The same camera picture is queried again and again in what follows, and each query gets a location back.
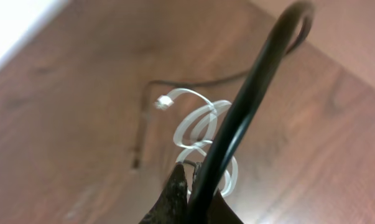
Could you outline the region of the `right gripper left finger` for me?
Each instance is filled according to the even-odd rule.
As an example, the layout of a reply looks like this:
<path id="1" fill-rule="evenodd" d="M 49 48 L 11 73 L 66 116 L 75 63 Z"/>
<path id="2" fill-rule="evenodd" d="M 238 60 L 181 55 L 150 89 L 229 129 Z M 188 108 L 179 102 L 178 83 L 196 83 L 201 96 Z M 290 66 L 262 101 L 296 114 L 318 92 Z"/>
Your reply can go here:
<path id="1" fill-rule="evenodd" d="M 187 179 L 181 163 L 176 163 L 154 206 L 139 224 L 183 223 L 187 210 Z"/>

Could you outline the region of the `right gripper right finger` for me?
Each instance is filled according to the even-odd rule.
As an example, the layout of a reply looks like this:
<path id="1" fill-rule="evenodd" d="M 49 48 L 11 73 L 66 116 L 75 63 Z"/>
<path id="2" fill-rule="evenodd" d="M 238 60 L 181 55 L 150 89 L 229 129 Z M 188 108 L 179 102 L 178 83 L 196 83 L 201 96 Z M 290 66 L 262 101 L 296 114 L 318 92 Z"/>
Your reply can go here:
<path id="1" fill-rule="evenodd" d="M 226 166 L 216 170 L 215 162 L 205 161 L 202 172 L 202 162 L 194 162 L 193 172 L 193 223 L 225 223 L 242 224 L 237 214 L 225 202 L 218 184 L 221 180 L 221 171 Z"/>

